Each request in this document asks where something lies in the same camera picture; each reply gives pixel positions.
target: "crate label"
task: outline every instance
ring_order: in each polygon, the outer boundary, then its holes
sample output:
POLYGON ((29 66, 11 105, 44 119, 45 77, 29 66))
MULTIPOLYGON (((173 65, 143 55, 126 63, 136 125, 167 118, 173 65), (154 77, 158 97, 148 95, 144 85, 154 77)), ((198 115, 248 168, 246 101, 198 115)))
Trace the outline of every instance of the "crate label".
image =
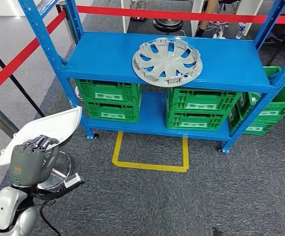
POLYGON ((95 98, 123 101, 123 96, 121 95, 100 93, 100 92, 95 92, 95 98))
POLYGON ((262 131, 263 127, 248 127, 247 131, 262 131))
POLYGON ((277 116, 279 111, 271 111, 271 112, 261 112, 259 116, 277 116))
POLYGON ((182 122, 179 127, 198 127, 198 128, 207 128, 207 123, 189 123, 189 122, 182 122))
POLYGON ((216 104, 188 103, 186 109, 216 110, 216 104))
POLYGON ((252 102, 253 103, 256 103, 257 102, 257 99, 256 97, 252 97, 252 102))
POLYGON ((126 119, 125 115, 124 115, 124 114, 111 114, 111 113, 106 113, 106 112, 101 112, 101 117, 115 118, 115 119, 126 119))

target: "person's leg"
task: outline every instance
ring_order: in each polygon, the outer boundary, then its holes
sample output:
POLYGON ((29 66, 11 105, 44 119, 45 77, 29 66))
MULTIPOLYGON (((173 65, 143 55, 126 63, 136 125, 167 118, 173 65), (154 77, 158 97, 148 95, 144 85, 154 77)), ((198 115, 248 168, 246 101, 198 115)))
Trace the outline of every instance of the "person's leg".
MULTIPOLYGON (((208 0, 207 7, 205 10, 205 13, 215 13, 216 6, 219 0, 208 0)), ((208 25, 209 21, 202 21, 199 29, 196 32, 195 37, 201 37, 206 27, 208 25)))

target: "stacked crates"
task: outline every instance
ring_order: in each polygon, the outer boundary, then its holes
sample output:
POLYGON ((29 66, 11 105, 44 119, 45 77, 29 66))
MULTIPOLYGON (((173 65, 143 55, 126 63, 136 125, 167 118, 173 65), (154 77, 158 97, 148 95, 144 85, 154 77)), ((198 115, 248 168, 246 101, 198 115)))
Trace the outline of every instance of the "stacked crates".
MULTIPOLYGON (((280 71, 279 66, 264 67, 268 76, 280 71)), ((229 113, 228 120, 230 131, 234 131, 244 117, 246 117, 261 94, 243 92, 238 102, 229 113)), ((285 115, 285 87, 274 97, 272 102, 265 107, 253 123, 248 127, 245 134, 264 135, 285 115)))
POLYGON ((166 125, 168 129, 219 130, 240 92, 194 88, 168 88, 166 125))
POLYGON ((138 122, 143 86, 139 84, 75 80, 90 118, 138 122))

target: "white wall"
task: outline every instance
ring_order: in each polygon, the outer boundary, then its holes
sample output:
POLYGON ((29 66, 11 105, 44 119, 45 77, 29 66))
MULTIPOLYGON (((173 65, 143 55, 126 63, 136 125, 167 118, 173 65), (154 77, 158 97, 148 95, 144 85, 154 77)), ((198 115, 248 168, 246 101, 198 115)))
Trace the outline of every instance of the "white wall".
MULTIPOLYGON (((33 0, 36 5, 42 0, 33 0)), ((0 0, 0 16, 24 16, 18 0, 0 0)))

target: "white table leg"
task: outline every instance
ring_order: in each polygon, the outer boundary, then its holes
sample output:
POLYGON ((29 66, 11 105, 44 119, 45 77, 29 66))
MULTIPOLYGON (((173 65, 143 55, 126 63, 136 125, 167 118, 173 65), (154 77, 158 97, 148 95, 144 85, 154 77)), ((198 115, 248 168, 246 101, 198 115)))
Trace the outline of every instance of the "white table leg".
MULTIPOLYGON (((191 8, 191 12, 201 13, 203 9, 204 0, 194 0, 191 8)), ((191 21, 191 35, 194 37, 196 34, 199 21, 191 21)))
MULTIPOLYGON (((256 16, 259 12, 263 0, 242 0, 237 9, 237 15, 251 15, 256 16)), ((246 36, 252 23, 246 23, 243 33, 246 36)))
MULTIPOLYGON (((121 8, 130 8, 131 0, 121 0, 121 8)), ((123 21, 123 31, 124 33, 127 33, 128 26, 130 25, 130 17, 128 16, 122 16, 123 21)))

